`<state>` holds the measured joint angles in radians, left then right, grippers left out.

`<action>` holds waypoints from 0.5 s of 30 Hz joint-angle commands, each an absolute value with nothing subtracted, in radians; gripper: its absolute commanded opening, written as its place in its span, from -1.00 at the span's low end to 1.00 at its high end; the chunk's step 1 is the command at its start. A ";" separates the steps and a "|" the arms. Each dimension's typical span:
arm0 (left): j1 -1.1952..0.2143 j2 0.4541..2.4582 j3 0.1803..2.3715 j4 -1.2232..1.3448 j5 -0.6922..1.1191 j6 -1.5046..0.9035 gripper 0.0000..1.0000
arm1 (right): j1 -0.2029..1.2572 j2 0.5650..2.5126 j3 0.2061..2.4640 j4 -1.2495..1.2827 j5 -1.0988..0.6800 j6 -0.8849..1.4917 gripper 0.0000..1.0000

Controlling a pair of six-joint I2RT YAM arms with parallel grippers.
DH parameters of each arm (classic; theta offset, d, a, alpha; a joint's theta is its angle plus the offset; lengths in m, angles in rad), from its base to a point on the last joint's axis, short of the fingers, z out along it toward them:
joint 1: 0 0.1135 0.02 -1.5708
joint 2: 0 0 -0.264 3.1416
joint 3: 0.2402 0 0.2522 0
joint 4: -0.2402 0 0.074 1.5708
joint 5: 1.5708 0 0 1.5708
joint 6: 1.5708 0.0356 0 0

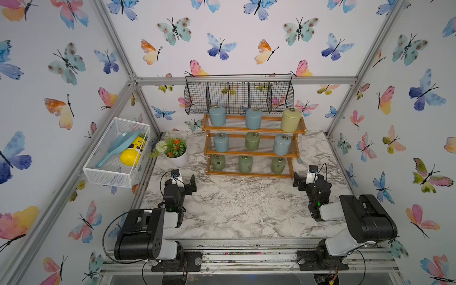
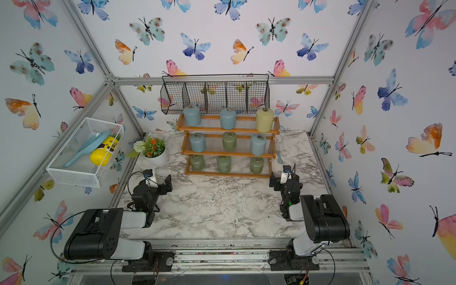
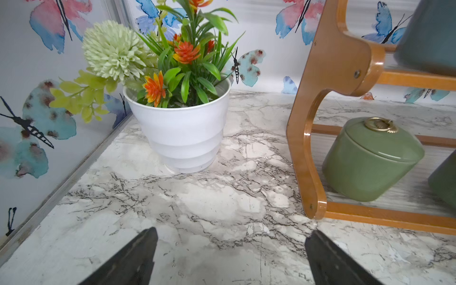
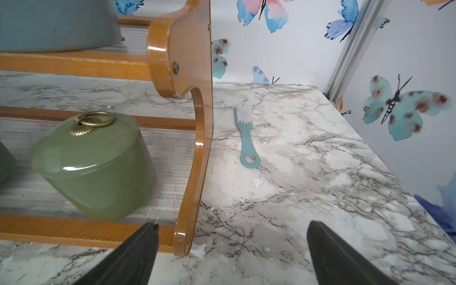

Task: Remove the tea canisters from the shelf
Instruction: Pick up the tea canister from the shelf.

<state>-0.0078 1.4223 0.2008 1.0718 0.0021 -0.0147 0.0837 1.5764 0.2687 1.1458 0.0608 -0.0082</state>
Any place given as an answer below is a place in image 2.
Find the yellow canister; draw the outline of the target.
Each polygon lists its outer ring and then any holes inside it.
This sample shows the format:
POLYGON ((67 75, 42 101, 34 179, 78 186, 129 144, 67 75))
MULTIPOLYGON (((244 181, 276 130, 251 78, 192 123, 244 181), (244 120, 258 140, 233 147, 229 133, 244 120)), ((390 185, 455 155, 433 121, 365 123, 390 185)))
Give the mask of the yellow canister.
POLYGON ((261 133, 269 133, 273 128, 275 113, 268 108, 257 110, 255 128, 261 133))

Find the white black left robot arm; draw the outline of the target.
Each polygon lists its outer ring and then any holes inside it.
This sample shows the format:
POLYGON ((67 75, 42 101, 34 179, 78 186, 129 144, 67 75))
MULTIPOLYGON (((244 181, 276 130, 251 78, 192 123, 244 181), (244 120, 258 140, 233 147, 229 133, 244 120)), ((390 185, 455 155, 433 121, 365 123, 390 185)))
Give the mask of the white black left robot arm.
POLYGON ((88 209, 67 240, 63 253, 51 253, 67 264, 86 264, 102 260, 140 261, 151 251, 146 241, 134 241, 120 237, 122 230, 149 228, 160 211, 158 198, 172 192, 172 176, 164 184, 144 178, 135 188, 130 206, 132 209, 88 209))

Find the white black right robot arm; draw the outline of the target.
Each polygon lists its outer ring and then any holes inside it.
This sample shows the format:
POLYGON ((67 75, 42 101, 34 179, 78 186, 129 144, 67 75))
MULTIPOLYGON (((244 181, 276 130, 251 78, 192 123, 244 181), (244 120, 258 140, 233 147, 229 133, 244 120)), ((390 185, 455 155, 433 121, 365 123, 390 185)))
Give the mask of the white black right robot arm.
POLYGON ((350 226, 336 199, 331 194, 319 197, 302 194, 304 185, 293 173, 270 176, 270 186, 281 194, 282 218, 304 222, 305 231, 287 246, 288 260, 312 258, 331 243, 349 239, 350 226))

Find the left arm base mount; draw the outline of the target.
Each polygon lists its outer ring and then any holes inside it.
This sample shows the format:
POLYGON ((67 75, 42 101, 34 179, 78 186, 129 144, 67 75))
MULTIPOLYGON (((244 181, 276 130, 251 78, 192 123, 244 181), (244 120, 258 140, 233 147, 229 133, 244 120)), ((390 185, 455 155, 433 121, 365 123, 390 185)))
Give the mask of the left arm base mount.
POLYGON ((130 260, 122 267, 123 273, 168 273, 172 271, 175 253, 170 251, 146 251, 142 259, 130 260))

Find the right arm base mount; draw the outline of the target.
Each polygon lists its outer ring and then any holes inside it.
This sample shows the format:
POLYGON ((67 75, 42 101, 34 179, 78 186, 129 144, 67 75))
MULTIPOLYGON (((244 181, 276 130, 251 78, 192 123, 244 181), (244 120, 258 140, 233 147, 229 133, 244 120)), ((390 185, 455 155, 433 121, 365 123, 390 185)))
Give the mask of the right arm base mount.
POLYGON ((268 264, 271 271, 319 270, 319 264, 314 263, 313 256, 297 256, 288 250, 270 251, 268 264))

